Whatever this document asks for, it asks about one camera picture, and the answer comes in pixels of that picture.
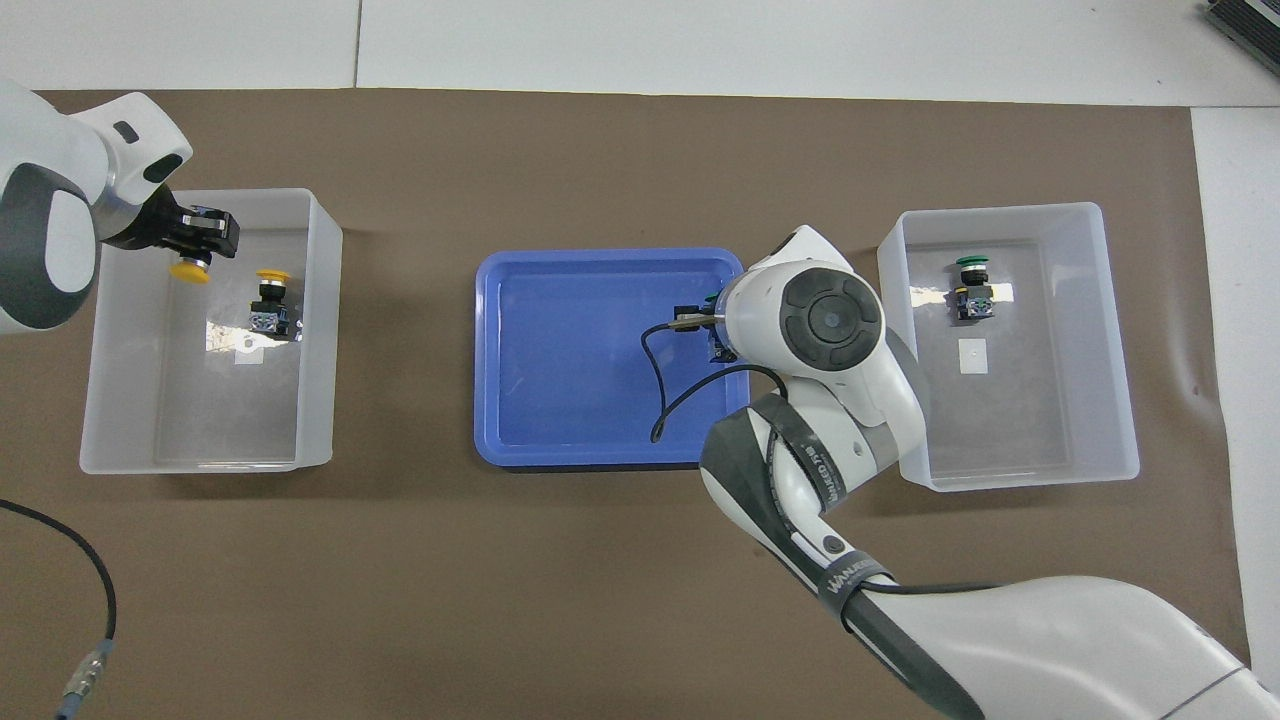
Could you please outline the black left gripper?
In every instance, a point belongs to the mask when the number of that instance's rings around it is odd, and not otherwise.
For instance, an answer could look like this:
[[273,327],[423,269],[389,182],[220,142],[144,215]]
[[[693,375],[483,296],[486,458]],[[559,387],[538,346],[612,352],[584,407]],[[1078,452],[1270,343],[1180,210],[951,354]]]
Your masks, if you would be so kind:
[[[189,241],[189,232],[200,238]],[[196,260],[237,254],[241,228],[234,217],[215,208],[184,208],[170,190],[157,190],[122,231],[106,234],[101,243],[123,250],[169,249]]]

